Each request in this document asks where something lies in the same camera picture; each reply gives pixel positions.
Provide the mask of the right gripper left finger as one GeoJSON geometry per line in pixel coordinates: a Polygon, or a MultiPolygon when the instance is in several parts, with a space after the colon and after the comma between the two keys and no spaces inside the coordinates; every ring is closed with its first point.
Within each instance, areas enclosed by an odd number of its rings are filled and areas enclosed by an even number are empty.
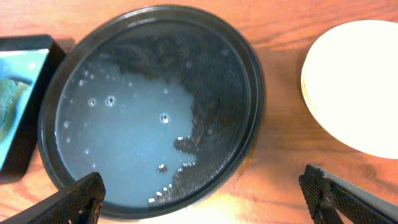
{"type": "Polygon", "coordinates": [[[97,224],[105,194],[100,174],[92,172],[2,223],[97,224]]]}

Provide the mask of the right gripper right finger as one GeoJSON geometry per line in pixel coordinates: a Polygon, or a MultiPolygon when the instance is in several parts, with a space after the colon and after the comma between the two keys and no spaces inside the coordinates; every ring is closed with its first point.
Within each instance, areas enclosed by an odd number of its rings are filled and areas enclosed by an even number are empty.
{"type": "Polygon", "coordinates": [[[397,206],[308,164],[298,178],[314,223],[342,223],[342,213],[353,223],[397,224],[397,206]]]}

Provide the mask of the light blue plate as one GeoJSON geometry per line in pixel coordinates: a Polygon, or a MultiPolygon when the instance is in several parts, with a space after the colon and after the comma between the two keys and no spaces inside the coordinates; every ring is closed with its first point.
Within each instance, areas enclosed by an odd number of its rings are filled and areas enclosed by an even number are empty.
{"type": "Polygon", "coordinates": [[[326,31],[310,47],[301,77],[328,133],[397,159],[397,23],[361,20],[326,31]]]}

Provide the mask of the yellow plate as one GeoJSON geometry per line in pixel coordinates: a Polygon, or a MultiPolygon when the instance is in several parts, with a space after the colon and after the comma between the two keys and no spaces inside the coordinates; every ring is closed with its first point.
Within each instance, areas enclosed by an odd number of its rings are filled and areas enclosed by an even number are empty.
{"type": "Polygon", "coordinates": [[[305,86],[304,77],[301,77],[300,84],[301,84],[301,90],[302,90],[302,95],[303,95],[304,102],[305,102],[309,112],[311,112],[312,116],[315,117],[316,110],[314,109],[314,107],[312,105],[312,102],[310,101],[310,98],[308,96],[307,89],[306,89],[306,86],[305,86]]]}

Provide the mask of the green yellow sponge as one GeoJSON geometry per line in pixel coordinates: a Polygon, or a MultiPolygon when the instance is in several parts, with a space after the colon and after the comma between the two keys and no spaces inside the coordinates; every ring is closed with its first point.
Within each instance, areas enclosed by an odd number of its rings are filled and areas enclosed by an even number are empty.
{"type": "Polygon", "coordinates": [[[1,142],[11,133],[17,107],[28,84],[15,80],[1,80],[1,142]]]}

